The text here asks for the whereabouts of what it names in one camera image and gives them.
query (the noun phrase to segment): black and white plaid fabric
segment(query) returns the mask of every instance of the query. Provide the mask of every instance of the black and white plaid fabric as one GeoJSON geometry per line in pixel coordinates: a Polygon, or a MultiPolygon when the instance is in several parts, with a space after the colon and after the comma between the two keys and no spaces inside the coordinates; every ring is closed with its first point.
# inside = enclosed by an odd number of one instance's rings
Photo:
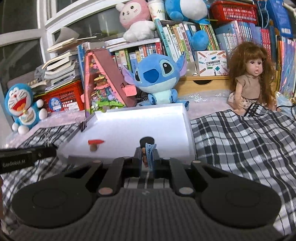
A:
{"type": "Polygon", "coordinates": [[[245,117],[231,110],[191,121],[197,157],[238,176],[273,188],[282,208],[274,227],[296,226],[296,122],[252,104],[245,117]]]}
{"type": "MultiPolygon", "coordinates": [[[[24,141],[20,147],[32,147],[45,145],[47,142],[57,147],[66,141],[69,135],[78,128],[78,124],[48,127],[38,129],[31,137],[24,141]]],[[[57,175],[61,172],[74,168],[61,162],[57,157],[38,160],[34,167],[25,168],[11,173],[3,174],[2,198],[4,208],[4,219],[1,221],[2,229],[9,234],[18,227],[11,201],[21,188],[40,181],[42,179],[57,175]]],[[[128,178],[124,183],[125,188],[169,188],[166,179],[154,179],[152,173],[142,172],[140,178],[128,178]]]]}

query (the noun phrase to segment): basket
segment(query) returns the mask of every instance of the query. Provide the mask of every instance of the basket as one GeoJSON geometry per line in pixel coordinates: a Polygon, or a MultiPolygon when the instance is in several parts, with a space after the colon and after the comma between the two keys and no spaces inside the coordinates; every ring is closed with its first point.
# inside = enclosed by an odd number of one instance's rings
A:
{"type": "Polygon", "coordinates": [[[44,107],[48,112],[80,111],[84,110],[84,104],[80,98],[82,94],[83,88],[81,80],[79,80],[37,98],[44,101],[44,107]]]}
{"type": "Polygon", "coordinates": [[[216,1],[211,6],[213,17],[218,24],[226,24],[233,20],[258,23],[256,5],[231,1],[216,1]]]}

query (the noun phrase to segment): black round object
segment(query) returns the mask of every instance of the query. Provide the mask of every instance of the black round object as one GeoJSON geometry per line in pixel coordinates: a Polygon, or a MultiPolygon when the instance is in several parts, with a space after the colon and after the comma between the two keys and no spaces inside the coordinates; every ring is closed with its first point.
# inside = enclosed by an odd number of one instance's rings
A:
{"type": "Polygon", "coordinates": [[[273,223],[281,209],[277,193],[243,178],[212,179],[202,192],[201,206],[217,222],[250,229],[273,223]]]}
{"type": "Polygon", "coordinates": [[[19,190],[12,208],[18,220],[37,228],[65,226],[83,217],[93,205],[93,196],[81,179],[49,178],[19,190]]]}
{"type": "Polygon", "coordinates": [[[140,140],[140,147],[146,147],[146,143],[153,145],[154,144],[154,138],[153,137],[143,137],[140,140]]]}

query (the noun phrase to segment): blue plush toy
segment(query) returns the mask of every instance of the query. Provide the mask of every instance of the blue plush toy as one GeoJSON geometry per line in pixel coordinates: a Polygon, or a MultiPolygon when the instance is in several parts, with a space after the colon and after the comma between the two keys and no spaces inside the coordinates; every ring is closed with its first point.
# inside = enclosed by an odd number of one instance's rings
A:
{"type": "Polygon", "coordinates": [[[184,103],[188,110],[189,101],[178,100],[178,92],[173,89],[180,76],[185,75],[186,66],[185,53],[177,62],[165,55],[152,54],[139,62],[134,75],[125,67],[122,74],[128,84],[148,93],[149,102],[141,102],[139,105],[184,103]]]}
{"type": "MultiPolygon", "coordinates": [[[[205,19],[207,16],[207,5],[203,0],[165,0],[165,10],[171,20],[189,21],[192,20],[200,24],[209,24],[205,19]]],[[[193,34],[191,45],[196,51],[202,51],[207,48],[209,37],[203,30],[193,34]]]]}
{"type": "Polygon", "coordinates": [[[33,103],[33,92],[28,85],[16,84],[12,86],[6,97],[5,106],[8,113],[15,117],[13,131],[21,135],[26,134],[40,120],[47,117],[47,110],[41,109],[43,100],[33,103]]]}

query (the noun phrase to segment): wooden drawer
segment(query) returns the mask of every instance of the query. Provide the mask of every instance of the wooden drawer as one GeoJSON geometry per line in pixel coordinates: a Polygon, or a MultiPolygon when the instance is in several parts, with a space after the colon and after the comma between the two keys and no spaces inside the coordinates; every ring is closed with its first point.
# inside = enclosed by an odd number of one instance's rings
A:
{"type": "Polygon", "coordinates": [[[211,90],[228,90],[230,89],[230,81],[226,78],[217,80],[180,80],[174,87],[178,96],[198,93],[201,91],[211,90]]]}

